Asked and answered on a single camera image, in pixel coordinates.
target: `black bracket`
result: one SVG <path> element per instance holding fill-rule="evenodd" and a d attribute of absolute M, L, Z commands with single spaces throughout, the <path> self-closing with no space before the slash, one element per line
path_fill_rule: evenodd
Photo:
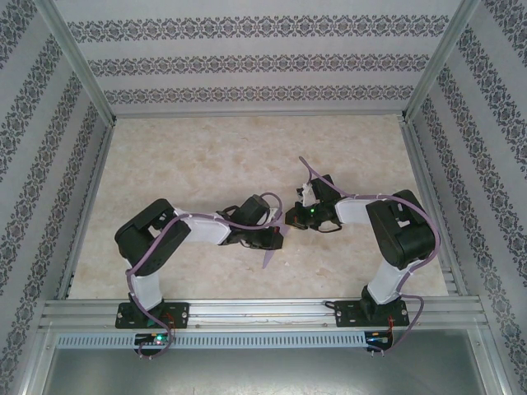
<path fill-rule="evenodd" d="M 359 300 L 339 300 L 325 302 L 324 305 L 334 310 L 338 328 L 388 327 L 390 317 L 394 327 L 407 327 L 410 324 L 406 303 L 403 300 L 395 301 L 389 312 L 376 314 L 370 319 L 364 314 Z"/>
<path fill-rule="evenodd" d="M 162 302 L 149 311 L 154 317 L 162 321 L 170 329 L 186 329 L 189 322 L 190 304 L 177 302 Z M 161 328 L 145 316 L 133 302 L 119 305 L 115 318 L 117 329 L 158 329 Z"/>

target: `striped wall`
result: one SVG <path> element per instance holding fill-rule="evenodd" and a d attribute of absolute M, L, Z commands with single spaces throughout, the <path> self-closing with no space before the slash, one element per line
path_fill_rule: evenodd
<path fill-rule="evenodd" d="M 527 393 L 526 8 L 482 1 L 413 120 L 514 393 Z"/>
<path fill-rule="evenodd" d="M 459 0 L 56 0 L 114 112 L 403 110 Z"/>
<path fill-rule="evenodd" d="M 68 261 L 107 128 L 31 0 L 0 0 L 0 394 Z"/>

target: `purple cable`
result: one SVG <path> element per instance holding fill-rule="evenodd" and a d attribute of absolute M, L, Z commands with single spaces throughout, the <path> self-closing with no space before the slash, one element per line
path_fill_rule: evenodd
<path fill-rule="evenodd" d="M 174 341 L 174 336 L 172 335 L 172 331 L 170 330 L 168 325 L 166 325 L 160 319 L 157 319 L 156 317 L 154 317 L 153 315 L 148 313 L 148 310 L 146 310 L 143 307 L 143 305 L 139 302 L 139 299 L 135 295 L 135 290 L 133 289 L 132 276 L 142 267 L 142 265 L 144 265 L 144 263 L 148 260 L 150 255 L 152 255 L 152 253 L 154 252 L 156 247 L 159 245 L 159 243 L 163 240 L 163 238 L 168 233 L 170 228 L 172 226 L 174 226 L 174 224 L 177 221 L 182 220 L 184 218 L 190 218 L 192 216 L 196 216 L 198 218 L 206 218 L 206 219 L 209 219 L 209 220 L 212 220 L 212 221 L 219 222 L 219 223 L 224 224 L 224 225 L 234 226 L 235 228 L 244 229 L 244 230 L 260 230 L 260 229 L 268 228 L 269 226 L 271 226 L 272 224 L 277 222 L 280 219 L 280 217 L 282 216 L 283 205 L 282 205 L 282 200 L 280 199 L 280 197 L 277 194 L 272 193 L 272 192 L 266 192 L 266 193 L 262 193 L 260 195 L 261 198 L 263 198 L 265 196 L 272 196 L 273 198 L 277 199 L 277 201 L 278 201 L 278 210 L 274 214 L 274 216 L 273 216 L 273 218 L 272 218 L 272 220 L 270 222 L 268 222 L 266 224 L 262 224 L 262 225 L 257 225 L 257 226 L 247 226 L 247 225 L 236 224 L 235 222 L 231 222 L 231 221 L 225 220 L 225 219 L 220 218 L 220 217 L 211 216 L 209 214 L 202 214 L 202 213 L 185 213 L 185 214 L 181 214 L 180 216 L 177 216 L 176 218 L 173 218 L 172 220 L 169 221 L 168 224 L 166 224 L 166 226 L 163 229 L 163 231 L 156 237 L 156 239 L 154 240 L 154 242 L 152 243 L 150 248 L 145 252 L 145 254 L 142 256 L 142 258 L 139 260 L 138 264 L 135 265 L 134 267 L 132 267 L 131 269 L 128 269 L 125 272 L 125 274 L 126 274 L 126 282 L 128 284 L 128 288 L 130 289 L 130 295 L 132 296 L 133 302 L 136 304 L 136 306 L 139 308 L 139 310 L 141 310 L 141 312 L 143 314 L 145 314 L 154 323 L 156 323 L 157 325 L 159 325 L 163 329 L 165 329 L 167 334 L 168 334 L 168 342 L 165 344 L 165 347 L 163 347 L 155 355 L 148 356 L 149 360 L 153 360 L 154 358 L 157 358 L 158 356 L 162 356 L 163 354 L 165 354 L 167 352 L 167 350 L 169 349 L 170 344 L 172 344 L 172 342 Z M 143 345 L 144 345 L 144 343 L 141 343 L 141 345 L 139 345 L 139 349 L 138 349 L 138 354 L 139 354 L 140 358 L 143 358 L 145 356 L 143 353 L 141 353 Z"/>
<path fill-rule="evenodd" d="M 314 174 L 316 177 L 318 177 L 321 181 L 323 181 L 329 187 L 333 188 L 335 191 L 339 192 L 341 195 L 343 195 L 343 196 L 345 196 L 347 198 L 356 199 L 356 200 L 388 199 L 388 200 L 393 200 L 393 201 L 395 201 L 397 203 L 401 203 L 404 206 L 409 207 L 412 210 L 414 210 L 420 216 L 422 216 L 424 218 L 424 220 L 427 222 L 428 226 L 430 226 L 431 232 L 434 234 L 434 239 L 436 241 L 436 244 L 434 246 L 434 249 L 430 253 L 430 255 L 428 255 L 428 257 L 425 260 L 423 260 L 421 263 L 419 263 L 419 264 L 415 265 L 414 267 L 412 267 L 411 269 L 409 269 L 407 271 L 407 273 L 403 276 L 403 278 L 401 279 L 399 284 L 397 285 L 397 288 L 395 289 L 404 298 L 418 299 L 421 302 L 421 306 L 419 307 L 419 310 L 415 314 L 415 317 L 413 318 L 413 320 L 410 323 L 410 325 L 408 325 L 408 328 L 406 329 L 406 331 L 404 331 L 404 334 L 401 336 L 401 338 L 397 341 L 397 343 L 395 343 L 386 352 L 388 352 L 390 350 L 393 350 L 395 345 L 399 344 L 402 340 L 404 340 L 404 338 L 406 338 L 406 336 L 408 335 L 410 330 L 414 327 L 414 325 L 416 324 L 417 320 L 421 316 L 422 310 L 424 309 L 424 305 L 425 305 L 425 301 L 424 301 L 424 299 L 421 296 L 401 294 L 401 288 L 403 288 L 404 283 L 412 275 L 413 272 L 415 272 L 418 268 L 423 267 L 426 264 L 428 264 L 433 258 L 436 257 L 437 253 L 439 253 L 439 247 L 441 246 L 441 239 L 440 239 L 440 236 L 439 236 L 439 231 L 437 230 L 436 226 L 432 222 L 431 218 L 423 210 L 421 210 L 419 207 L 417 207 L 415 204 L 409 202 L 408 200 L 404 200 L 404 199 L 401 199 L 400 197 L 396 197 L 396 196 L 392 196 L 392 195 L 381 195 L 381 194 L 379 194 L 379 195 L 359 195 L 359 194 L 352 195 L 350 193 L 347 193 L 346 191 L 343 191 L 341 188 L 336 187 L 335 185 L 330 183 L 327 179 L 324 179 L 319 173 L 317 173 L 310 166 L 309 163 L 307 163 L 307 161 L 302 156 L 299 156 L 299 159 L 300 159 L 300 162 L 302 162 L 302 164 L 309 170 L 309 172 L 310 172 L 310 179 L 313 177 L 313 174 Z"/>

